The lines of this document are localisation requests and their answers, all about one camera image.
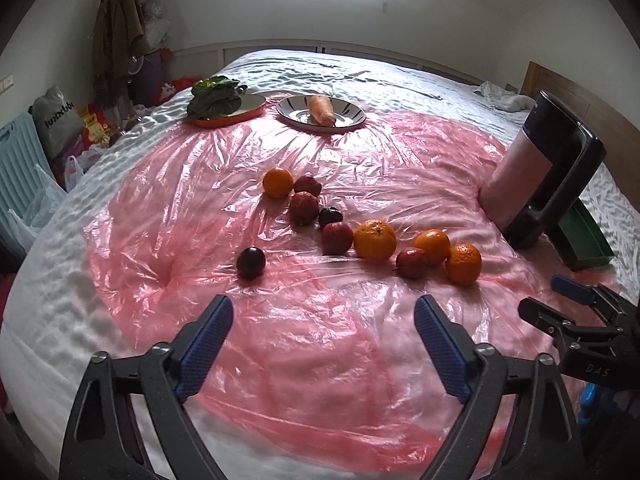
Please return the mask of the brown hanging coat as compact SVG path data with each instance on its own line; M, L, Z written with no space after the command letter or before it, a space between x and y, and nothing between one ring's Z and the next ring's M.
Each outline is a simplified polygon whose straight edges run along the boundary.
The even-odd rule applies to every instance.
M130 58L148 51L140 1L100 0L92 37L96 100L114 106L126 94Z

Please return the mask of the crumpled white cloth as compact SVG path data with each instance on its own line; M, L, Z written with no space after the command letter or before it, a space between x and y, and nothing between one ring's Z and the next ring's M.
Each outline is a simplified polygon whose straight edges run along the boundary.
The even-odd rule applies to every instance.
M536 101L530 96L523 96L511 90L506 90L490 81L482 82L479 86L473 87L472 91L483 98L495 110L502 110L507 113L532 110L536 105Z

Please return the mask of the small red apple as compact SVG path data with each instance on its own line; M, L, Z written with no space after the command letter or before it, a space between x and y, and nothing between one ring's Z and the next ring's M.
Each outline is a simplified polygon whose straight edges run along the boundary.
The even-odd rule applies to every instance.
M406 280L420 280L427 271L427 255L421 248L410 247L396 256L396 272Z

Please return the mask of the orange plate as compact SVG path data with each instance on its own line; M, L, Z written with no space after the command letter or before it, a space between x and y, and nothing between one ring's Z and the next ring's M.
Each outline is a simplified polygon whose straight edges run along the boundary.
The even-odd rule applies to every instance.
M194 125L201 128L222 128L246 122L259 117L265 109L266 98L259 94L246 94L242 96L240 107L230 115L224 115L212 119L191 119Z

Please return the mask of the white plastic bag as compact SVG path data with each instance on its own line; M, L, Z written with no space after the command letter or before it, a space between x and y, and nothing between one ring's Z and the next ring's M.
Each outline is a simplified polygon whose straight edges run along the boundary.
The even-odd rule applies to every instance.
M84 176L84 170L75 156L68 156L64 168L64 184L66 192L72 192Z

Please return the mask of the large bumpy orange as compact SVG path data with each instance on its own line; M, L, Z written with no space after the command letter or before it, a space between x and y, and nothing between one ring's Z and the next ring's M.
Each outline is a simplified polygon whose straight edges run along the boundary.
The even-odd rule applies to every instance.
M386 261L395 253L397 237L387 222L368 220L362 222L354 231L354 248L361 259Z

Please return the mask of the grey printed bag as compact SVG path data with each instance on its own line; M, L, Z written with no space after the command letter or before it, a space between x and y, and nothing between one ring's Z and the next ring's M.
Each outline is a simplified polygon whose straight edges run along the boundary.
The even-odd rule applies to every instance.
M56 84L38 96L29 109L47 159L55 160L74 144L85 123L72 101Z

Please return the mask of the light blue suitcase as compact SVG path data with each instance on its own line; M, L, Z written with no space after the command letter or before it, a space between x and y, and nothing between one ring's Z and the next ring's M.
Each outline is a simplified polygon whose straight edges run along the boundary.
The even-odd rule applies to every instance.
M23 259L66 197L27 113L1 128L0 170L1 239Z

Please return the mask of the black white striped plate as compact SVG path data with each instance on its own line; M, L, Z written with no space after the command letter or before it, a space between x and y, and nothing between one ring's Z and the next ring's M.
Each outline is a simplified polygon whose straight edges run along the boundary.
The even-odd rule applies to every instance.
M359 106L324 94L290 96L281 100L276 110L286 124L321 134L349 132L367 120Z

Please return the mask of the pink plastic sheet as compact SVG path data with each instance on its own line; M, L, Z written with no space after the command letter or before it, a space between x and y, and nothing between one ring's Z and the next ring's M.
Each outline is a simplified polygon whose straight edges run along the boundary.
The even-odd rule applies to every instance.
M541 240L514 252L477 203L477 192L504 148L458 120L407 112L373 113L360 129L314 136L286 126L273 108L219 130L180 124L126 175L85 227L96 292L137 350L168 340L218 294L235 318L198 402L247 434L299 458L363 474L427 465L419 414L423 378L393 377L390 349L406 341L408 322L376 329L366 318L401 307L398 292L433 296L477 342L507 356L552 350L550 337L518 316L537 298L593 325L597 317L550 287L564 266ZM396 273L393 260L323 255L313 226L288 218L286 200L270 200L262 177L281 167L312 174L322 203L350 226L387 222L399 248L428 229L475 246L483 269L471 286L450 283L435 266L421 281ZM264 273L236 272L243 249L266 256Z

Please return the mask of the yellow red snack boxes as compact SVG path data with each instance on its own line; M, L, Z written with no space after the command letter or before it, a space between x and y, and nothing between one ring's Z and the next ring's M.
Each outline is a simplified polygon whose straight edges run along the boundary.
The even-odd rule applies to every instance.
M102 110L96 104L89 103L78 110L78 115L84 122L81 136L85 147L99 145L101 148L108 148L111 144L111 127Z

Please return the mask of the large red apple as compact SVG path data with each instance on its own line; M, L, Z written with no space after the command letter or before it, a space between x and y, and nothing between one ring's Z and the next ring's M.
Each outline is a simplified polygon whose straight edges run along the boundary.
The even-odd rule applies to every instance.
M308 192L297 192L288 206L288 216L296 226L311 226L319 214L318 198Z

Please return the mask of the dark plum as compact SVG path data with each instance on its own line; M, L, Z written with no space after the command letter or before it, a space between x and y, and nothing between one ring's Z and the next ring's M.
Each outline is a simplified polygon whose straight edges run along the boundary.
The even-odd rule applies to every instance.
M265 271L265 253L256 246L250 246L242 250L235 263L236 272L245 281L253 281L259 278Z
M328 224L340 223L344 219L343 214L334 206L324 207L318 214L318 225L323 230Z

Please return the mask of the green leafy vegetable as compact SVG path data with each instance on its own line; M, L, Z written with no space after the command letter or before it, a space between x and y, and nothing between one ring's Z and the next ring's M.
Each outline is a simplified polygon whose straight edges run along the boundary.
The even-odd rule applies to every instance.
M188 119L212 119L230 115L241 105L247 85L218 75L201 79L191 88L192 99L186 107Z

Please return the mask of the green tray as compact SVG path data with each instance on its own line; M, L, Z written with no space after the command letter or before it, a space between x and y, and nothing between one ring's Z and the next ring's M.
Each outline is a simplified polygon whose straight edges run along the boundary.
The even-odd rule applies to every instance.
M564 264L573 272L602 268L614 252L596 220L581 200L575 200L546 235Z

